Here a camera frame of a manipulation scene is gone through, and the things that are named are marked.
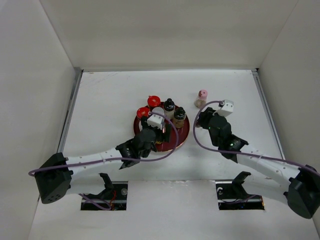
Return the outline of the red-lid chili sauce jar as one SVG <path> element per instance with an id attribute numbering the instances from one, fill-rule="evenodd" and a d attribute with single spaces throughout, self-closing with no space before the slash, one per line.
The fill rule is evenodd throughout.
<path id="1" fill-rule="evenodd" d="M 140 107 L 137 111 L 136 111 L 136 117 L 141 120 L 142 117 L 148 117 L 149 116 L 149 112 L 150 109 L 145 106 L 145 107 Z"/>

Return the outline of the peppercorn jar silver lid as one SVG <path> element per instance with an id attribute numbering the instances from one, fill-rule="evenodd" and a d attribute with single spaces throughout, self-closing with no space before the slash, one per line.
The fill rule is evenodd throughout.
<path id="1" fill-rule="evenodd" d="M 158 113 L 158 114 L 161 114 L 161 115 L 165 115 L 164 109 L 162 107 L 155 107 L 155 108 L 152 109 L 152 112 L 153 113 Z"/>

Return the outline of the pink-cap spice shaker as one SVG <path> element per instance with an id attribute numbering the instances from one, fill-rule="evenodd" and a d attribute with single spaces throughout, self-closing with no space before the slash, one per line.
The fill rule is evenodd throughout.
<path id="1" fill-rule="evenodd" d="M 201 89 L 197 94 L 197 98 L 194 101 L 194 105 L 197 108 L 202 108 L 207 103 L 207 97 L 208 92 L 205 89 Z"/>

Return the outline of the black-cap clear spice bottle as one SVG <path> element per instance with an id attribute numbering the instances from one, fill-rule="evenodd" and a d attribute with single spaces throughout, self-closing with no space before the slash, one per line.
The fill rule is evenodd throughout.
<path id="1" fill-rule="evenodd" d="M 163 110 L 168 119 L 172 119 L 174 116 L 176 105 L 174 101 L 171 98 L 168 98 L 164 103 L 163 103 Z"/>

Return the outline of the small dark-cap brown spice jar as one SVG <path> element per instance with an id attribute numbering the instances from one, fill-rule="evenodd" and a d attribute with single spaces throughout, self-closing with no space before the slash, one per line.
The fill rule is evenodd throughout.
<path id="1" fill-rule="evenodd" d="M 201 128 L 202 127 L 202 122 L 197 120 L 196 123 L 195 123 L 195 127 L 196 128 Z"/>

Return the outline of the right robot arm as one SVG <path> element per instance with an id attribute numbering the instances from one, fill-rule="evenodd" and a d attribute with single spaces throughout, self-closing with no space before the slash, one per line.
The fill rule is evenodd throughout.
<path id="1" fill-rule="evenodd" d="M 208 131 L 212 152 L 225 159 L 249 167 L 269 177 L 269 182 L 249 180 L 249 172 L 241 172 L 232 181 L 232 192 L 238 198 L 261 195 L 287 205 L 294 213 L 311 219 L 320 207 L 320 174 L 310 165 L 301 165 L 262 154 L 246 140 L 234 135 L 223 115 L 224 110 L 202 108 L 193 126 Z"/>

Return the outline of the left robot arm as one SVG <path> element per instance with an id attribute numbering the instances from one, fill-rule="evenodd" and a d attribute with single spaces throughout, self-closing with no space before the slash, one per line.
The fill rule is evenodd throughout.
<path id="1" fill-rule="evenodd" d="M 88 184 L 78 180 L 89 175 L 102 178 L 95 187 L 95 196 L 108 199 L 112 195 L 112 182 L 107 174 L 108 167 L 118 165 L 120 170 L 133 167 L 140 162 L 150 162 L 151 152 L 157 152 L 157 142 L 169 142 L 171 133 L 176 131 L 173 123 L 159 114 L 142 117 L 142 130 L 133 138 L 109 150 L 66 157 L 61 152 L 53 154 L 44 164 L 29 172 L 36 181 L 43 204 L 54 203 L 65 195 L 89 195 Z"/>

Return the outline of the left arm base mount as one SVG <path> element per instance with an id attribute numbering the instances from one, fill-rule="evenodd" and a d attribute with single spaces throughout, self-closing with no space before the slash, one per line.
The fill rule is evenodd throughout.
<path id="1" fill-rule="evenodd" d="M 129 184 L 127 181 L 112 181 L 107 173 L 100 173 L 102 190 L 97 194 L 85 193 L 81 200 L 82 211 L 125 211 Z"/>

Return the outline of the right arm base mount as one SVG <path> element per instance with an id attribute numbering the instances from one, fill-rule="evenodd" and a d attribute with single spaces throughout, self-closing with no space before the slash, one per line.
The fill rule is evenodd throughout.
<path id="1" fill-rule="evenodd" d="M 251 173 L 242 171 L 234 179 L 216 180 L 216 194 L 220 211 L 265 210 L 260 195 L 248 194 L 243 183 Z"/>

